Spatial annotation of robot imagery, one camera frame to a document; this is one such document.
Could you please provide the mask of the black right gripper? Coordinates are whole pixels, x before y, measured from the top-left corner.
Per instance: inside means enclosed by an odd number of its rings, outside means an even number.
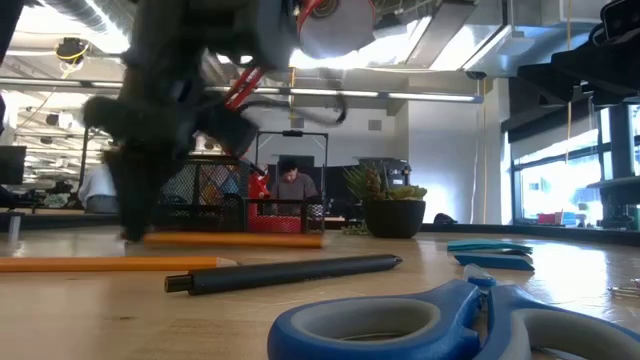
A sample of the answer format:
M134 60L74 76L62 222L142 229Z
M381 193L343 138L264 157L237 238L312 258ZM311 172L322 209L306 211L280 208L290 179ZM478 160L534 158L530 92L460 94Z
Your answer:
M640 96L640 0L612 0L600 12L599 47L555 53L550 63L524 65L517 76L569 102L577 88L596 105L617 105Z

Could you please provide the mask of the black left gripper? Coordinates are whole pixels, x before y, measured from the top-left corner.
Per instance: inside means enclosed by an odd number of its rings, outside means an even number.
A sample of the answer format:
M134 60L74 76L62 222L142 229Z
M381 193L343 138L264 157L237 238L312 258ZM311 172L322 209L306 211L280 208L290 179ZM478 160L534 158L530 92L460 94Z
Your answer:
M211 137L222 150L240 157L258 126L219 95L206 94L191 105L152 105L93 97L83 106L87 126L111 135L115 148L104 154L114 184L125 238L140 241L147 232L162 185L162 160L182 160L195 149L195 136Z

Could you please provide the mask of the orange pencil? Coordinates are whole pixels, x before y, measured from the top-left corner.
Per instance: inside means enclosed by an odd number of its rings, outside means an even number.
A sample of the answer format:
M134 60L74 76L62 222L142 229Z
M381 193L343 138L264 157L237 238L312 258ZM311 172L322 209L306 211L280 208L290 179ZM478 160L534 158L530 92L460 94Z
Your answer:
M191 271L236 266L215 257L1 257L0 273Z
M163 232L149 233L146 244L154 245L202 245L202 246L268 246L291 248L322 248L321 235L273 234L273 233L198 233Z

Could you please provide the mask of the black pen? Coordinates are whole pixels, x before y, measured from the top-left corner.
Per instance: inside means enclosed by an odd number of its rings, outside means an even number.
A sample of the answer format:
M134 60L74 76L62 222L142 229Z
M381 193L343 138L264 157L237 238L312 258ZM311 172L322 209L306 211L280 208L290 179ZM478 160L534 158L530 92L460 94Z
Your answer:
M309 280L387 271L403 262L397 255L367 255L260 265L199 269L167 276L166 293L206 295Z

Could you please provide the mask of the blue sticky note pad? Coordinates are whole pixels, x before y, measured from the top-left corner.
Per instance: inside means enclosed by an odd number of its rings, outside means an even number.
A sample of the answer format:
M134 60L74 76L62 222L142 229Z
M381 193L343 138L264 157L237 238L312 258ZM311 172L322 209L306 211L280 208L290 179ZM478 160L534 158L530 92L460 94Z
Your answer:
M525 254L532 254L533 248L526 245L519 245L512 242L503 242L491 239L464 239L454 240L447 243L447 250L456 251L479 251L479 250L507 250L519 251Z

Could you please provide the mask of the blue eraser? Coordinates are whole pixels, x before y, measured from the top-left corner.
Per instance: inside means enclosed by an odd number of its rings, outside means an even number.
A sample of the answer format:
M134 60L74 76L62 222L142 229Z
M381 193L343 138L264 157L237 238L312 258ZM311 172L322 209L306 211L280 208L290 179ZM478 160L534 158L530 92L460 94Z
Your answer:
M480 267L534 271L535 268L524 256L487 253L458 252L453 254L460 265L475 264Z

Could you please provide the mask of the blue-handled scissors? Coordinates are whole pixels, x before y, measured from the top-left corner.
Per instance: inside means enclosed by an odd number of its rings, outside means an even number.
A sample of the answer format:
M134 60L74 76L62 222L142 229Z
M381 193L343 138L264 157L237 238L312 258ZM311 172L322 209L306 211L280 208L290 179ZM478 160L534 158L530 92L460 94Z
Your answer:
M548 305L470 264L463 278L421 293L293 308L267 341L269 360L531 360L535 348L640 360L640 334Z

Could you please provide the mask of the black mesh desk organizer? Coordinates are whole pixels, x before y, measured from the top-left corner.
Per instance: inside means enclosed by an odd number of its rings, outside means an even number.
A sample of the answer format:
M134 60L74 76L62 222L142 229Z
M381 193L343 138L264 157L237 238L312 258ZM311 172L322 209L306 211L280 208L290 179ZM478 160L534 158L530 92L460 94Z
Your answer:
M193 156L162 188L151 224L156 230L319 234L323 197L271 196L275 165L262 168L228 156Z

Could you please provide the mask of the person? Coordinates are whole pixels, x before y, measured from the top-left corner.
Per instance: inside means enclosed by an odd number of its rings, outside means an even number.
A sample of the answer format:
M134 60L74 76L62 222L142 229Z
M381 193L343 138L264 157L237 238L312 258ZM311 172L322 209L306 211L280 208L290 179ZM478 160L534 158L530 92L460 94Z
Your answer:
M109 167L96 165L85 176L78 191L84 211L87 214L116 214L118 203Z
M280 163L279 175L273 184L270 194L279 200L306 200L318 195L317 187L313 179L301 173L297 163L293 160L285 160Z

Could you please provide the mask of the long ceiling light strip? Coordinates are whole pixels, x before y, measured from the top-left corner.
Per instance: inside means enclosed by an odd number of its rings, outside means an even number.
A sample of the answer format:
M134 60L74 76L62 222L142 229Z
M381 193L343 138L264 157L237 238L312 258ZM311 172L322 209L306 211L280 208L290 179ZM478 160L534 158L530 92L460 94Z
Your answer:
M65 80L65 79L40 79L40 78L19 78L0 77L1 89L33 89L34 91L46 91L58 89L65 92L77 93L117 93L122 87L121 82L94 81L94 80ZM290 87L256 87L254 94L260 95L283 95L283 96L337 96L342 95L349 98L367 99L393 99L407 101L425 102L452 102L452 103L482 103L484 97L481 95L458 95L432 92L389 92L389 91L362 91L362 90L334 90L334 89L314 89L314 88L290 88Z

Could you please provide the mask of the black background machine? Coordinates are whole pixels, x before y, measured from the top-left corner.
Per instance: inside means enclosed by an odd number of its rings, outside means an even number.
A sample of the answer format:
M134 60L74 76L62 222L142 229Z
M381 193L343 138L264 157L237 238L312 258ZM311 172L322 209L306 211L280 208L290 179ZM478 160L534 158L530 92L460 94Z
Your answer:
M407 160L396 158L359 158L360 165L375 166L389 187L408 186L411 167Z

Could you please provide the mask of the potted succulent in black pot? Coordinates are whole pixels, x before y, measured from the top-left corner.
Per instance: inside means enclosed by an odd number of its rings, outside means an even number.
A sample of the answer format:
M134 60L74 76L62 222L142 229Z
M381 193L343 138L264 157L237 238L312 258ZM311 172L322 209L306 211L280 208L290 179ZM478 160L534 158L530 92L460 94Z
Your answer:
M374 237L409 239L420 231L426 188L392 185L383 163L346 169L344 177L347 188L361 201L364 223Z

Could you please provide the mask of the red desk lamp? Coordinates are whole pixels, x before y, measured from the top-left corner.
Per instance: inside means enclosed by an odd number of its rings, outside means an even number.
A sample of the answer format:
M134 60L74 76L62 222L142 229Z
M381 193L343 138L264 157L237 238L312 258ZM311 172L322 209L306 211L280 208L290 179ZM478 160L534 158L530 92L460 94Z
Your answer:
M355 51L371 41L375 24L375 9L371 0L299 0L295 14L299 49L314 59L336 58ZM251 100L265 69L252 65L245 70L226 94L225 106L242 112L250 108L285 109L292 116L324 127L337 127L346 119L345 97L333 96L339 107L335 118L322 117L293 106L287 101L271 98Z

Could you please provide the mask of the black background rig frame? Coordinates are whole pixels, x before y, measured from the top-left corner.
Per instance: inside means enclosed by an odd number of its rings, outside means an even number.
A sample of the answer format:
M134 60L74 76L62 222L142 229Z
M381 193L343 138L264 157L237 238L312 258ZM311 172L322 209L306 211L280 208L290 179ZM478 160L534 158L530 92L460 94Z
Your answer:
M268 189L282 179L282 163L294 162L299 173L313 179L316 194L325 199L328 145L328 133L299 129L259 131L253 146L252 160L256 165L268 168L271 176Z

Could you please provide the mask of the black aluminium table frame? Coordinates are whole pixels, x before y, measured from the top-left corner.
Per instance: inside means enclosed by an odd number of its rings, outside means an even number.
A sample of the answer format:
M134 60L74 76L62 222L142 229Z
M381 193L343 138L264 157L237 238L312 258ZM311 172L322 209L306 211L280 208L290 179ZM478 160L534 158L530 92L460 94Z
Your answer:
M10 218L14 216L20 219L21 230L80 228L118 224L118 218L114 215L25 214L22 212L0 211L0 233L9 230ZM545 237L557 240L640 247L640 231L563 228L538 225L437 225L428 223L423 223L420 231L430 233L518 235L529 238Z

